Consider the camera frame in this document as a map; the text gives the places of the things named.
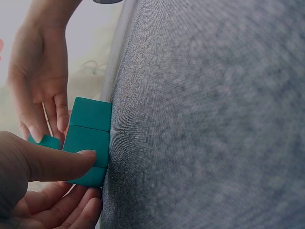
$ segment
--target hand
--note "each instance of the hand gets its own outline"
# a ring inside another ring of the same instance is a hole
[[[50,183],[40,192],[27,187],[32,181],[76,179],[95,160],[93,151],[68,153],[0,132],[0,229],[14,224],[23,229],[93,229],[102,208],[99,188],[75,186],[67,194],[72,185],[64,182]]]
[[[39,143],[50,134],[63,143],[68,125],[67,47],[65,28],[26,21],[17,32],[9,65],[8,86],[24,138]]]

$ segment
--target gray fabric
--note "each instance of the gray fabric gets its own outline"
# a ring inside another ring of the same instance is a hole
[[[305,228],[303,0],[139,0],[105,229]]]

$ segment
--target wrist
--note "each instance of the wrist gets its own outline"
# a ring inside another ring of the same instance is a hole
[[[82,0],[32,0],[25,23],[65,28]]]

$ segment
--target finger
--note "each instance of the finger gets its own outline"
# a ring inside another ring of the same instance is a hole
[[[48,117],[48,121],[53,133],[53,136],[55,138],[58,138],[59,140],[63,140],[63,133],[60,132],[57,128],[57,115],[56,115],[56,105],[55,105],[55,101],[52,100],[48,100],[45,101],[44,103],[44,109],[46,110],[46,114]]]
[[[57,114],[57,128],[63,133],[69,122],[67,93],[61,93],[54,97]]]
[[[21,141],[19,144],[23,145],[21,153],[27,162],[29,182],[77,179],[96,161],[96,153],[92,150],[69,153]]]
[[[9,74],[14,75],[13,80],[8,80],[8,86],[15,103],[17,115],[20,121],[26,125],[35,141],[39,143],[43,138],[42,121],[35,111],[27,82],[18,68],[14,68],[13,72],[11,69]]]
[[[29,206],[24,198],[22,198],[13,210],[13,215],[19,218],[30,218]]]
[[[102,197],[102,190],[100,188],[88,189],[84,197],[81,199],[79,205],[69,215],[69,217],[62,224],[62,226],[64,226],[65,228],[69,228],[78,219],[78,217],[81,215],[82,211],[84,210],[84,208],[92,198],[101,199],[101,197]]]
[[[27,128],[27,126],[21,120],[19,120],[19,128],[20,128],[20,130],[22,132],[23,139],[27,140],[29,138],[30,131]]]
[[[50,135],[47,120],[46,120],[46,115],[45,115],[44,109],[43,109],[43,105],[42,104],[35,104],[35,107],[36,107],[37,114],[39,115],[39,117],[42,120],[41,129],[42,129],[43,133],[45,135]]]
[[[52,182],[41,191],[28,191],[24,199],[31,214],[45,211],[54,206],[70,190],[72,184],[65,182]]]
[[[77,220],[68,228],[66,225],[57,229],[94,229],[100,218],[102,202],[99,198],[92,198]]]
[[[3,40],[0,39],[0,52],[2,51],[3,47],[4,47],[4,42]]]
[[[60,226],[78,206],[87,189],[84,186],[75,186],[69,194],[49,210],[39,212],[33,215],[32,218],[43,223],[46,228]]]

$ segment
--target green foam block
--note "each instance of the green foam block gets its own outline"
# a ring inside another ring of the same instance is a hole
[[[66,181],[69,184],[82,185],[87,187],[102,187],[107,168],[92,167],[84,176],[76,180]]]
[[[40,143],[36,143],[34,138],[30,135],[28,138],[28,142],[31,142],[35,145],[48,147],[48,148],[59,149],[59,150],[61,149],[61,144],[60,144],[59,139],[49,136],[49,135],[43,136],[42,141]]]
[[[107,167],[109,133],[101,130],[88,129],[79,126],[69,126],[63,151],[77,153],[84,149],[96,151],[96,167]]]
[[[76,125],[109,132],[112,104],[76,97],[69,126]]]

